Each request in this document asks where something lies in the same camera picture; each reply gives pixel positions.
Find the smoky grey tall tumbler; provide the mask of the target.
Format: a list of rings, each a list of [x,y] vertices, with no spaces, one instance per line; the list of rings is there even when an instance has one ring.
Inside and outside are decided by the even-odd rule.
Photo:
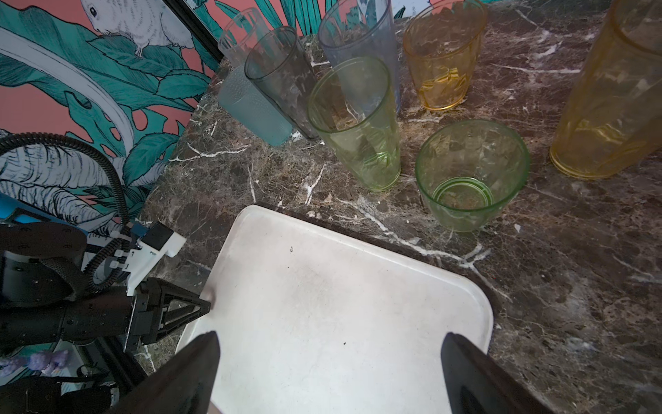
[[[303,137],[319,137],[307,116],[317,77],[295,29],[283,26],[262,36],[248,54],[244,74]]]

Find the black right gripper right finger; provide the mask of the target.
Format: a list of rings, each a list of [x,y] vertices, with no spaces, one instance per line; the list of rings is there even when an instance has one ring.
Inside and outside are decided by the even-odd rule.
[[[441,366],[453,413],[550,413],[466,337],[448,333]]]

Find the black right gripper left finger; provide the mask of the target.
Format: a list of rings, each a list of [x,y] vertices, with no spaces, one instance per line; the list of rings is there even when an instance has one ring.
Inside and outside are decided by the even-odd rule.
[[[221,358],[215,332],[197,336],[109,413],[206,413]]]

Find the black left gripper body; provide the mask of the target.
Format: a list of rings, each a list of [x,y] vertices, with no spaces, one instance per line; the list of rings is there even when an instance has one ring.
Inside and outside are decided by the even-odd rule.
[[[155,301],[147,293],[132,297],[113,288],[76,302],[1,311],[1,347],[87,343],[99,337],[125,336],[124,350],[155,342]]]

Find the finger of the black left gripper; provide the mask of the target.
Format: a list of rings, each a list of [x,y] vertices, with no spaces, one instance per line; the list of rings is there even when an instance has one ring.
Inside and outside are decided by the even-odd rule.
[[[198,317],[207,314],[211,308],[211,303],[200,298],[196,293],[163,279],[145,279],[136,288],[136,298],[141,295],[146,295],[147,298],[139,299],[138,302],[140,304],[145,302],[146,310],[152,312],[165,312],[172,301],[192,305],[194,314]]]
[[[160,322],[151,327],[147,334],[140,336],[140,344],[158,343],[186,324],[192,323],[207,314],[206,310],[169,310],[162,315]]]

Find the clear tall plastic tumbler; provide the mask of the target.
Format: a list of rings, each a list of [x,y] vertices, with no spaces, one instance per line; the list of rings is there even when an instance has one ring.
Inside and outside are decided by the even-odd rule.
[[[239,12],[222,29],[217,46],[233,68],[242,67],[259,40],[274,27],[252,7]]]

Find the pale blue tall tumbler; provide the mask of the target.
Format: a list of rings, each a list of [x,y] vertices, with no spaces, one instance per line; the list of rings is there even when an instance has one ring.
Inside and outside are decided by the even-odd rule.
[[[373,56],[387,65],[401,107],[398,47],[390,0],[344,0],[327,11],[317,31],[322,50],[332,66],[361,56]]]

